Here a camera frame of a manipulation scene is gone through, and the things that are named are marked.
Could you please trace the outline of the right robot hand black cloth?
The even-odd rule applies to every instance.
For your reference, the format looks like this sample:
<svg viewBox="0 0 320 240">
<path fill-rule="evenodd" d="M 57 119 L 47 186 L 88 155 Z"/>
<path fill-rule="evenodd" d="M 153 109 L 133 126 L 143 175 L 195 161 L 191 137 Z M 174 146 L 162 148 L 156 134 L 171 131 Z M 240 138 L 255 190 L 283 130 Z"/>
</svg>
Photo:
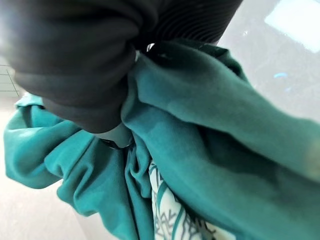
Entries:
<svg viewBox="0 0 320 240">
<path fill-rule="evenodd" d="M 150 44 L 216 44 L 239 0 L 3 0 L 0 52 L 49 112 L 122 149 L 127 74 Z"/>
</svg>

